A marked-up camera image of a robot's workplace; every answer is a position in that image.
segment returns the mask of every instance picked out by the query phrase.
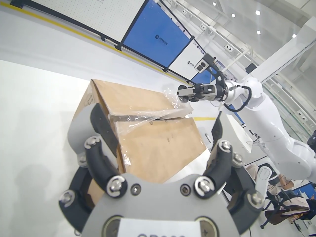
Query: label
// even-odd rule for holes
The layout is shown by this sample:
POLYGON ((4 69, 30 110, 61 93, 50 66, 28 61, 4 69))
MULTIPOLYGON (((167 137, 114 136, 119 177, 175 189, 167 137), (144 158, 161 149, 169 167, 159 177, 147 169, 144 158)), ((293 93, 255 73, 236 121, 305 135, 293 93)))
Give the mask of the label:
POLYGON ((122 218, 118 237, 198 237, 197 221, 140 220, 122 218))

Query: yellow floor line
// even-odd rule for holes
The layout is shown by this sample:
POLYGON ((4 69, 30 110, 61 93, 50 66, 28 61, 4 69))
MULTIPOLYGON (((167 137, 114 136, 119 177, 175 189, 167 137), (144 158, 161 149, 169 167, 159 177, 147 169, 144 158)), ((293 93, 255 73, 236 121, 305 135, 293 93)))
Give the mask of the yellow floor line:
POLYGON ((194 121, 205 121, 205 120, 216 120, 216 118, 208 118, 208 117, 193 117, 194 121))
POLYGON ((20 12, 20 13, 23 13, 23 14, 26 14, 26 15, 29 15, 29 16, 32 16, 32 17, 34 17, 34 18, 37 18, 37 19, 46 21, 46 22, 48 22, 48 23, 50 23, 50 24, 53 24, 53 25, 55 25, 55 26, 58 26, 58 27, 60 27, 60 28, 65 29, 65 30, 67 30, 67 31, 70 31, 70 32, 72 32, 72 33, 75 33, 75 34, 77 34, 77 35, 80 35, 81 37, 84 37, 84 38, 89 39, 89 40, 91 40, 91 41, 93 41, 93 42, 96 42, 96 43, 98 43, 98 44, 100 44, 100 45, 102 45, 102 46, 107 47, 107 48, 110 49, 110 50, 113 50, 113 51, 115 51, 115 52, 118 52, 118 53, 120 53, 120 54, 122 54, 122 55, 124 55, 124 56, 126 56, 126 57, 128 57, 128 58, 130 58, 130 59, 132 59, 132 60, 136 60, 136 61, 138 61, 139 63, 146 65, 147 67, 150 67, 150 68, 152 68, 152 69, 154 69, 154 70, 156 70, 156 71, 159 71, 161 74, 165 74, 165 75, 167 75, 167 76, 169 76, 169 77, 171 77, 171 78, 173 78, 173 79, 176 79, 176 80, 178 80, 178 81, 180 81, 180 82, 182 82, 182 83, 184 83, 184 84, 187 84, 184 80, 181 80, 181 79, 179 79, 179 78, 177 78, 177 77, 175 77, 175 76, 173 76, 173 75, 171 75, 171 74, 169 74, 169 73, 165 73, 162 69, 159 69, 159 68, 157 68, 157 67, 151 65, 150 63, 144 62, 144 61, 142 61, 142 60, 140 60, 140 59, 138 59, 138 58, 136 58, 136 57, 134 57, 134 56, 132 56, 132 55, 126 53, 126 52, 121 52, 120 50, 117 50, 115 47, 110 46, 110 45, 106 44, 105 42, 103 42, 103 41, 101 41, 101 40, 92 38, 92 37, 89 36, 89 35, 86 35, 86 34, 84 34, 84 33, 81 33, 80 31, 78 31, 78 30, 76 30, 76 29, 70 28, 70 27, 68 27, 68 26, 66 26, 66 25, 63 25, 63 24, 61 24, 61 23, 59 23, 59 22, 56 22, 56 21, 54 21, 54 20, 51 20, 51 19, 47 19, 47 18, 45 18, 45 17, 43 17, 43 16, 40 16, 40 15, 37 15, 37 14, 35 14, 35 13, 32 13, 32 12, 29 12, 29 11, 26 11, 26 10, 23 10, 23 9, 20 9, 20 8, 17 8, 17 7, 15 7, 15 6, 12 6, 12 5, 10 5, 10 4, 8 4, 8 3, 5 3, 5 2, 3 2, 3 1, 0 1, 0 5, 1 5, 1 6, 4 6, 4 7, 7 7, 7 8, 9 8, 9 9, 12 9, 12 10, 18 11, 18 12, 20 12))

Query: box flap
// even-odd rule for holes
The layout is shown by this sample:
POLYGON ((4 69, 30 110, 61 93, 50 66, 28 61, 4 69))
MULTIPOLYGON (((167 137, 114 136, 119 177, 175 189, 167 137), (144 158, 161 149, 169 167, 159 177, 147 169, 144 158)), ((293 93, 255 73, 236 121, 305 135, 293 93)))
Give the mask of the box flap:
POLYGON ((161 111, 175 109, 161 92, 101 80, 93 80, 93 82, 111 115, 160 115, 161 111))

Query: robotic arm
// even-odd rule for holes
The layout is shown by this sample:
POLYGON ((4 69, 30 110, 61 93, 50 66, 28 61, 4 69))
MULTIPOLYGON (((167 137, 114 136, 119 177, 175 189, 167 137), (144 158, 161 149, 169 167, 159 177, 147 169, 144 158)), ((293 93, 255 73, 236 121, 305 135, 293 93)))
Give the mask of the robotic arm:
POLYGON ((314 151, 305 143, 295 140, 286 132, 279 112, 272 100, 263 92, 260 82, 253 77, 242 83, 224 80, 213 66, 216 84, 197 84, 186 88, 180 86, 178 96, 182 101, 220 101, 232 111, 238 112, 251 131, 260 135, 265 152, 280 173, 291 179, 308 179, 316 182, 316 159, 314 151))

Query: bolt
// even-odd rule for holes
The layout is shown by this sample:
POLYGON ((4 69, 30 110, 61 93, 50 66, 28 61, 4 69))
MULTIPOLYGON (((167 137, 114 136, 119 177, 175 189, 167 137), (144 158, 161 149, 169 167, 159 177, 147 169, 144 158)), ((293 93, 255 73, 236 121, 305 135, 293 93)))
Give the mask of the bolt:
POLYGON ((96 139, 95 138, 89 138, 87 141, 89 146, 93 146, 96 144, 96 139))
POLYGON ((255 205, 262 203, 262 198, 259 197, 257 193, 254 193, 251 196, 251 200, 252 200, 253 204, 255 204, 255 205))
POLYGON ((264 206, 264 198, 259 192, 256 192, 252 195, 247 194, 247 198, 248 198, 249 203, 254 208, 261 209, 264 206))
POLYGON ((67 190, 62 193, 61 197, 59 198, 59 201, 64 204, 65 208, 67 208, 73 203, 75 196, 76 194, 74 191, 67 190))
POLYGON ((242 156, 237 154, 237 153, 234 153, 234 160, 237 162, 237 163, 242 163, 242 156))
POLYGON ((86 156, 82 156, 82 157, 79 158, 79 162, 80 163, 85 163, 86 161, 87 161, 86 156))
POLYGON ((125 182, 125 178, 121 175, 115 175, 114 177, 112 177, 106 185, 106 192, 108 193, 108 195, 112 197, 118 197, 124 194, 125 191, 121 193, 123 182, 125 182))
POLYGON ((94 146, 96 143, 100 142, 100 139, 98 137, 90 137, 84 142, 84 147, 86 149, 90 149, 91 146, 94 146))
POLYGON ((62 196, 62 199, 60 200, 62 203, 67 204, 71 201, 71 194, 70 193, 64 193, 62 196))
POLYGON ((224 141, 222 144, 221 144, 222 148, 224 148, 225 150, 229 150, 230 148, 230 144, 228 141, 224 141))
POLYGON ((226 141, 226 140, 221 140, 218 143, 218 147, 220 148, 220 150, 226 152, 226 153, 230 153, 230 148, 231 148, 231 144, 230 142, 226 141))
POLYGON ((212 182, 212 180, 206 176, 200 176, 198 177, 195 182, 194 182, 194 188, 196 193, 199 196, 205 196, 206 193, 208 193, 209 191, 214 191, 215 190, 215 186, 214 183, 212 182))
POLYGON ((112 192, 119 191, 122 188, 122 183, 116 179, 111 183, 110 189, 112 192))
POLYGON ((199 187, 200 189, 204 192, 204 193, 207 193, 209 192, 211 189, 210 189, 210 183, 206 180, 203 180, 202 182, 199 183, 199 187))

